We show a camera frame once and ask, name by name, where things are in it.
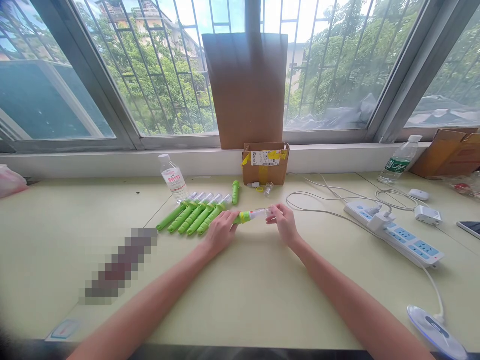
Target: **windowsill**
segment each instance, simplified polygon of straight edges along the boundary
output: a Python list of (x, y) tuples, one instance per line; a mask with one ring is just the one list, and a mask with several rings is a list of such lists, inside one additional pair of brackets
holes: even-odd
[[(430, 146), (422, 142), (416, 159)], [(310, 173), (356, 173), (381, 171), (402, 145), (358, 143), (292, 145), (288, 171)], [(35, 179), (158, 177), (158, 155), (167, 151), (115, 151), (59, 154), (0, 154), (6, 164), (24, 177)], [(168, 150), (185, 176), (240, 175), (242, 150)]]

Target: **glass pane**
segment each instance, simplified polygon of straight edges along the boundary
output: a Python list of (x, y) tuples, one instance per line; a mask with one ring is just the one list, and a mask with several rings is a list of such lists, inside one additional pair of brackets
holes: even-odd
[(115, 138), (28, 0), (0, 7), (0, 128), (12, 139)]
[(406, 123), (406, 128), (480, 125), (480, 8)]
[(202, 34), (244, 32), (244, 0), (75, 4), (143, 136), (218, 133)]
[(264, 1), (288, 35), (284, 129), (366, 129), (423, 0)]

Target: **water bottle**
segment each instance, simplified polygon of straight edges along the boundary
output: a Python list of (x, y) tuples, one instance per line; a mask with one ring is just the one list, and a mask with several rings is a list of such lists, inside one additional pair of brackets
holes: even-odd
[(158, 157), (161, 162), (161, 175), (170, 189), (173, 198), (178, 204), (189, 196), (189, 189), (180, 168), (170, 160), (170, 155), (162, 154)]
[(419, 149), (420, 140), (422, 140), (421, 135), (411, 135), (408, 138), (408, 142), (404, 143), (395, 151), (377, 180), (384, 184), (395, 183), (414, 159)]

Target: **window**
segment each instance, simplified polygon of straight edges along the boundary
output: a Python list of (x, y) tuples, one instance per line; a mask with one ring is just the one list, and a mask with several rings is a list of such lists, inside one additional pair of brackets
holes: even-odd
[(480, 125), (480, 0), (0, 4), (0, 152), (218, 147), (202, 34), (246, 28), (288, 35), (291, 145)]
[(480, 126), (480, 9), (435, 76), (406, 128)]

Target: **power strip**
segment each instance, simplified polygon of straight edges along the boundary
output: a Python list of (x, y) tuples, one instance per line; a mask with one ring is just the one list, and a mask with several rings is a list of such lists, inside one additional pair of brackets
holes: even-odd
[[(372, 216), (366, 213), (365, 209), (370, 207), (361, 201), (353, 201), (349, 202), (344, 210), (362, 225), (367, 226)], [(445, 256), (444, 253), (394, 222), (390, 223), (386, 229), (375, 231), (375, 234), (418, 267), (420, 267), (418, 262), (425, 268), (435, 267), (435, 264)]]

